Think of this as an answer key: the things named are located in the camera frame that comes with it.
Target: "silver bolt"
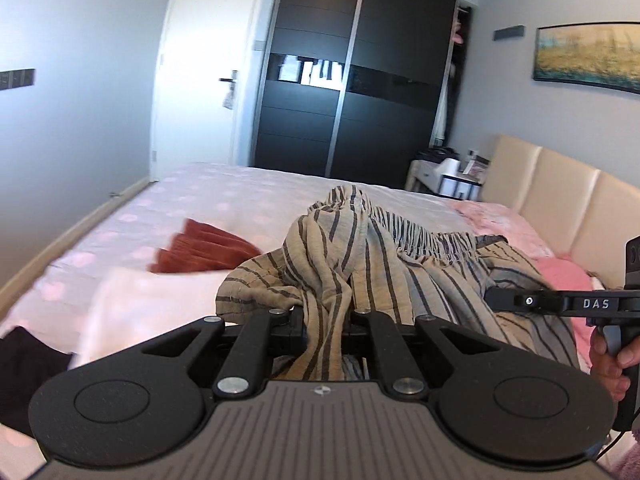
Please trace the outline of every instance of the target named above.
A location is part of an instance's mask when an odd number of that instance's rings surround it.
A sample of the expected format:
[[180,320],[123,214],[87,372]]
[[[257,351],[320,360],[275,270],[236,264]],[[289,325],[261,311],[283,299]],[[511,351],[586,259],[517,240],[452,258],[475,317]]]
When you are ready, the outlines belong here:
[[249,382],[242,377],[225,377],[218,381],[218,389],[226,394],[241,394],[249,387]]
[[314,388],[314,393],[318,394],[321,397],[324,397],[325,395],[331,393],[331,388],[329,388],[328,386],[324,386],[324,384],[322,384],[321,386],[316,386]]
[[418,379],[404,377],[394,383],[394,390],[399,394],[415,395],[424,390],[424,384]]

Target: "landscape painting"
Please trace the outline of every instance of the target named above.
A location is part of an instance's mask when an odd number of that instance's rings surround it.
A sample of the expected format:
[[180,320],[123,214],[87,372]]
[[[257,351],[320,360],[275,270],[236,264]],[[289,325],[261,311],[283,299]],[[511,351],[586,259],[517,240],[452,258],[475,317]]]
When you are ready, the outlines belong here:
[[539,28],[533,79],[640,94],[640,23]]

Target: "door frame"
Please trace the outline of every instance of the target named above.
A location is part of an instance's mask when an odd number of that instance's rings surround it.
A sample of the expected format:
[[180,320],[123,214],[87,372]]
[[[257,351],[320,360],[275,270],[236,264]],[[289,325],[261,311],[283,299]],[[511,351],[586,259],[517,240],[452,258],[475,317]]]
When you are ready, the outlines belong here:
[[[157,158],[157,133],[156,133],[156,120],[158,117],[158,75],[162,66],[162,56],[164,54],[164,43],[166,41],[166,30],[169,20],[172,16],[172,11],[174,10],[174,1],[169,0],[167,3],[166,12],[164,14],[164,20],[162,22],[162,34],[160,36],[160,43],[158,46],[158,56],[156,59],[156,70],[154,72],[154,91],[152,97],[151,104],[151,124],[150,124],[150,150],[149,150],[149,172],[150,172],[150,180],[152,182],[158,180],[158,165],[156,163]],[[258,16],[260,13],[260,5],[262,4],[262,0],[254,0],[254,5],[252,9],[251,19],[249,22],[248,32],[247,32],[247,40],[244,49],[244,55],[242,56],[242,65],[239,67],[239,76],[236,87],[236,102],[233,110],[233,118],[232,118],[232,126],[231,126],[231,144],[230,144],[230,152],[227,163],[233,164],[236,158],[236,140],[238,136],[238,118],[242,116],[245,111],[246,101],[246,83],[248,76],[248,69],[251,60],[251,52],[253,49],[253,44],[256,38],[256,28]]]

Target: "ribbed surface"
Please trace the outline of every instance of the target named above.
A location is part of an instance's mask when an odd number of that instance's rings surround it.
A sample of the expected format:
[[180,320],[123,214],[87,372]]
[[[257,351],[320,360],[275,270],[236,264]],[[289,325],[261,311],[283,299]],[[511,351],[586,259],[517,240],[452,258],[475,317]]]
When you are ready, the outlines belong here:
[[271,381],[255,399],[224,402],[182,449],[146,465],[87,471],[51,463],[37,480],[604,480],[594,463],[516,472],[458,449],[419,404],[375,383]]

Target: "wardrobe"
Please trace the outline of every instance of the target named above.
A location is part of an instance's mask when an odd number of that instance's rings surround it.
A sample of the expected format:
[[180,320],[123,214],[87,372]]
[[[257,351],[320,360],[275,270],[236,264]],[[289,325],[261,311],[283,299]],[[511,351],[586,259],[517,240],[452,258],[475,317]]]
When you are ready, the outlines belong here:
[[254,166],[402,188],[429,147],[456,0],[279,0]]

